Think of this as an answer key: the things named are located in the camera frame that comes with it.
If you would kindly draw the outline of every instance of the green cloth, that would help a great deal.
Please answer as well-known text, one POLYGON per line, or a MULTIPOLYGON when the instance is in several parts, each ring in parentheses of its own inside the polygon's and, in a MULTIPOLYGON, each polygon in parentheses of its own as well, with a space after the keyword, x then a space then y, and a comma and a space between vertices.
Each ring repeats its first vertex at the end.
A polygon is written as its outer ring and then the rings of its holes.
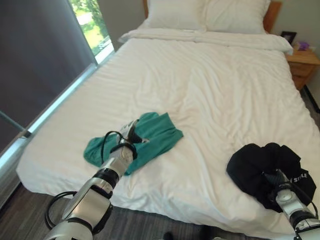
MULTIPOLYGON (((159 115, 156 112, 147 112, 141 115, 135 132, 147 143, 135 143, 137 158, 130 164, 125 175, 132 174, 150 160, 169 151, 183 137, 182 131, 176 129, 168 113, 159 115)), ((91 139, 84 150, 84 159, 89 163, 101 166, 101 147, 104 137, 91 139)), ((116 146, 116 134, 109 135, 104 143, 103 159, 109 158, 110 150, 116 146)))

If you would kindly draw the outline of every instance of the wrinkled sheet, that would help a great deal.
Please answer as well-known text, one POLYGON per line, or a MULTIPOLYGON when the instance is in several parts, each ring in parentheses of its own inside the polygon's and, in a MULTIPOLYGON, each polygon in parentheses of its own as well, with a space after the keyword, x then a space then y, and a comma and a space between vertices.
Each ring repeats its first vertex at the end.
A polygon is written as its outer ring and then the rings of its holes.
MULTIPOLYGON (((292 240, 283 214, 264 209, 226 173, 244 145, 276 142, 302 158, 319 186, 320 133, 293 84, 283 54, 291 47, 271 35, 158 33, 140 29, 123 36, 127 42, 115 56, 41 127, 17 168, 23 185, 51 195, 78 190, 97 171, 83 159, 91 138, 143 113, 168 112, 184 137, 123 177, 112 204, 292 240)), ((318 190, 314 202, 320 206, 318 190)))

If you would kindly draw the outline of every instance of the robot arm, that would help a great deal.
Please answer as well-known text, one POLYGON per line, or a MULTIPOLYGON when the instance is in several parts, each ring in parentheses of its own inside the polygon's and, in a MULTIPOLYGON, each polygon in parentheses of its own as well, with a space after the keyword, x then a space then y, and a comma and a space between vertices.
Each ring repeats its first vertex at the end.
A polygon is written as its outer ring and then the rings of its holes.
POLYGON ((318 240, 320 221, 297 197, 286 175, 279 169, 275 174, 264 175, 275 186, 275 201, 293 227, 296 233, 294 239, 318 240))
POLYGON ((136 158, 133 143, 143 143, 135 134, 137 120, 125 125, 118 145, 111 150, 98 172, 89 179, 66 206, 62 222, 55 226, 45 240, 92 240, 105 226, 113 206, 110 198, 113 190, 129 165, 136 158))
MULTIPOLYGON (((108 161, 70 200, 62 222, 44 240, 93 240, 93 235, 105 227, 113 209, 110 203, 113 190, 137 156, 133 143, 148 141, 135 134, 137 122, 133 121, 120 130, 122 136, 117 137, 118 145, 111 150, 108 161)), ((295 230, 295 240, 318 240, 320 221, 299 200, 287 177, 280 170, 264 175, 275 187, 275 201, 295 230)))

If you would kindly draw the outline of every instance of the nightstand drawer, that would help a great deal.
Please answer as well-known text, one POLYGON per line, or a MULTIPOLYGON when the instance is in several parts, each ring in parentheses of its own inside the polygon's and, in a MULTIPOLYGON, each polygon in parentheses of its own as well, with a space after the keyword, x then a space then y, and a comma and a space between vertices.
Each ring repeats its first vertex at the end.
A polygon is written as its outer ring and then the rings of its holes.
POLYGON ((289 65, 293 76, 307 77, 314 69, 314 65, 312 64, 289 62, 289 65))
POLYGON ((305 85, 306 78, 300 76, 292 76, 296 89, 301 90, 305 85))

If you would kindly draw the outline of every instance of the tree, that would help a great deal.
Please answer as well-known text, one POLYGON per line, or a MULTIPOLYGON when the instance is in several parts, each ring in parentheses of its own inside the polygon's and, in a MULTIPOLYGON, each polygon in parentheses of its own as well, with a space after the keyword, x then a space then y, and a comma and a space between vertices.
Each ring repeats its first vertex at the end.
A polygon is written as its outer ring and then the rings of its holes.
POLYGON ((91 13, 93 21, 99 27, 100 33, 103 38, 108 36, 107 27, 100 12, 97 0, 70 0, 70 2, 72 6, 76 8, 74 9, 75 11, 82 10, 84 12, 91 13))
POLYGON ((108 36, 107 27, 102 17, 102 14, 100 12, 100 8, 97 3, 97 0, 85 0, 85 3, 89 12, 92 13, 93 21, 99 27, 101 35, 103 36, 103 38, 107 37, 108 36))

